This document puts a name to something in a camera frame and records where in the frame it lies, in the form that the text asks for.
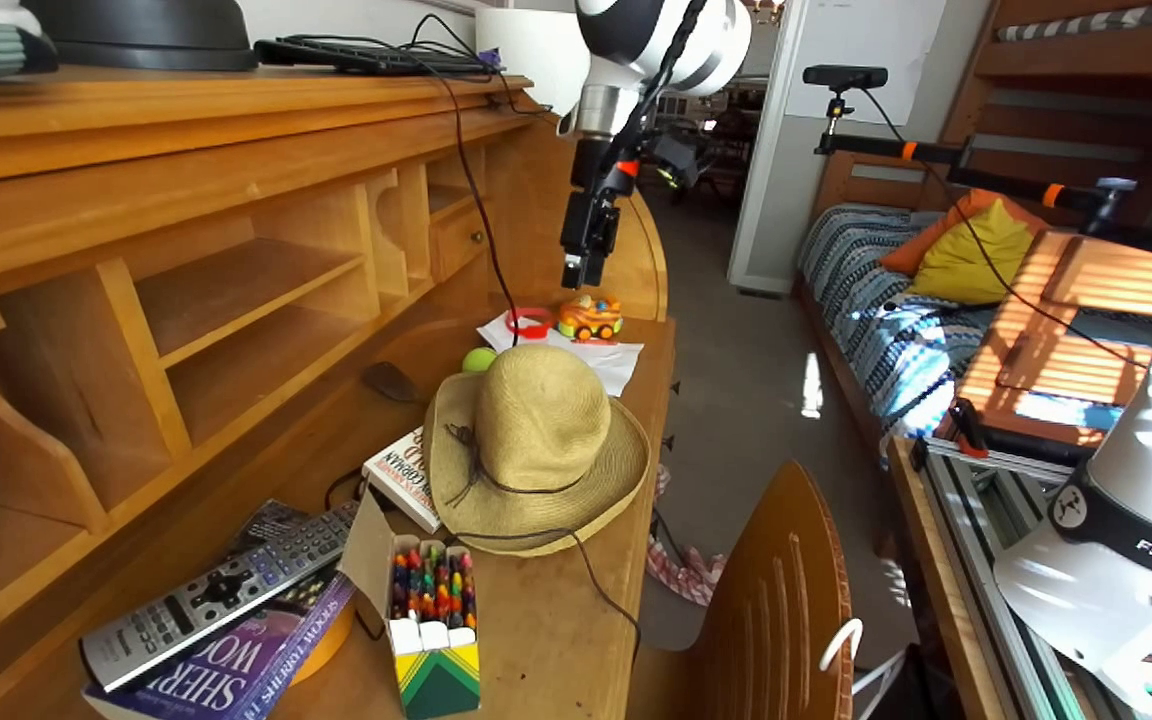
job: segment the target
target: book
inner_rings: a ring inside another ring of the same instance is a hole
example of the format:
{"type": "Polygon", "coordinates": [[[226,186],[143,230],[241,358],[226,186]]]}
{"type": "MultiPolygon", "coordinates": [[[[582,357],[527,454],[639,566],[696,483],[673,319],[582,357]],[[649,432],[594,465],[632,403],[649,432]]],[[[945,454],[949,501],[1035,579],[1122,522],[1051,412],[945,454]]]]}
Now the book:
{"type": "MultiPolygon", "coordinates": [[[[241,546],[295,522],[299,511],[265,504],[245,526],[241,546]]],[[[184,649],[126,687],[84,687],[105,720],[259,720],[295,675],[318,668],[348,636],[351,579],[335,565],[305,577],[231,629],[184,649]]]]}
{"type": "Polygon", "coordinates": [[[389,496],[423,532],[440,526],[440,515],[430,511],[430,501],[429,501],[418,429],[411,429],[399,441],[384,444],[374,454],[363,458],[360,473],[378,496],[389,496]]]}

